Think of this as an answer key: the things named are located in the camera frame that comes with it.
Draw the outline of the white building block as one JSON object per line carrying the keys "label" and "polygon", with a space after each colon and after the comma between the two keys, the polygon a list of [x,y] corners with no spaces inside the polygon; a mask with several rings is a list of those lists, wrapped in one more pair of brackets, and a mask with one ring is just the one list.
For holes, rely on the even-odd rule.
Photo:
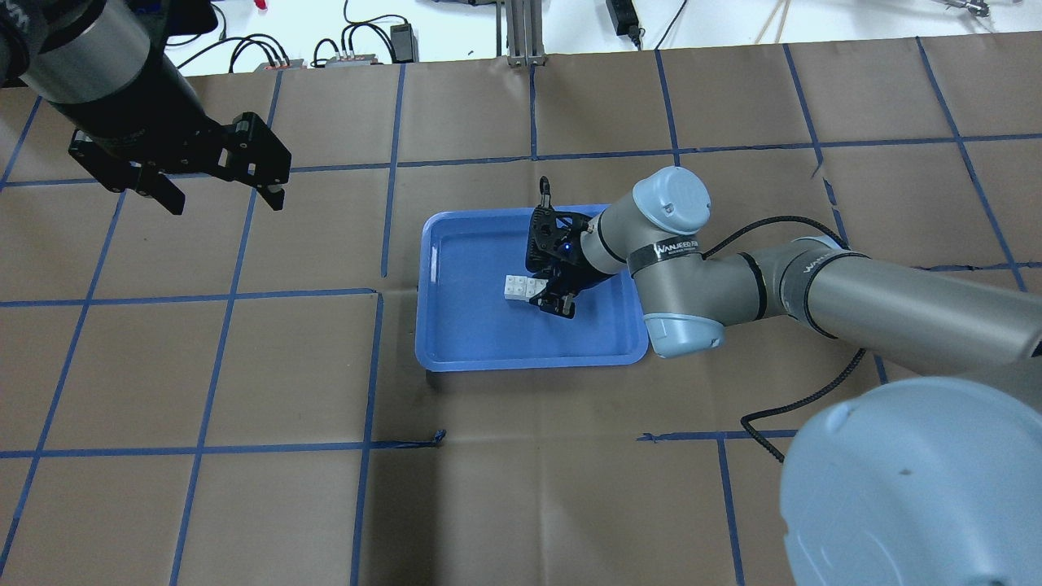
{"label": "white building block", "polygon": [[521,277],[518,284],[518,295],[526,301],[531,300],[532,297],[543,292],[546,285],[546,279]]}
{"label": "white building block", "polygon": [[528,278],[521,275],[506,275],[505,289],[503,289],[505,300],[528,302]]}

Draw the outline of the blue plastic tray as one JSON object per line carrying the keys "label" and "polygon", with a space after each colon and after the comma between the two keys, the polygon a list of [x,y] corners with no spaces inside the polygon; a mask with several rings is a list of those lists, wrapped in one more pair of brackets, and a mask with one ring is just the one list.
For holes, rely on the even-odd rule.
{"label": "blue plastic tray", "polygon": [[630,365],[648,336],[626,272],[584,291],[572,319],[505,297],[525,274],[531,210],[439,212],[424,224],[414,353],[435,372]]}

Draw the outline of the brown paper table cover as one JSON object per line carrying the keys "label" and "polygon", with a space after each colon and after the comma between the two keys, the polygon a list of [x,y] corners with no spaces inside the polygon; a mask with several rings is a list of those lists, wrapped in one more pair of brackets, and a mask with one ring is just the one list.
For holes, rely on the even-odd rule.
{"label": "brown paper table cover", "polygon": [[810,216],[870,257],[1040,292],[1040,34],[250,72],[286,207],[90,181],[2,91],[4,585],[792,582],[779,466],[743,414],[853,348],[790,319],[632,365],[428,372],[422,226],[613,203],[683,164],[708,245]]}

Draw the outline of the black power adapter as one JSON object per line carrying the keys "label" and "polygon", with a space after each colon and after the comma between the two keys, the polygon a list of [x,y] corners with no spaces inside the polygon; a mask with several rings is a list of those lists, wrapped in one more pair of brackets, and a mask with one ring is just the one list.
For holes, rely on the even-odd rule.
{"label": "black power adapter", "polygon": [[607,0],[604,3],[615,36],[639,36],[641,22],[632,0]]}

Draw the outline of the aluminium frame post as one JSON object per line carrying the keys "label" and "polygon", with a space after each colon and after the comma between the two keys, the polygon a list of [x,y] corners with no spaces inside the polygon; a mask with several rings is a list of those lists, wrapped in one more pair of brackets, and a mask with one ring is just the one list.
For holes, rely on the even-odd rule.
{"label": "aluminium frame post", "polygon": [[546,63],[543,1],[493,1],[497,19],[497,54],[513,68]]}

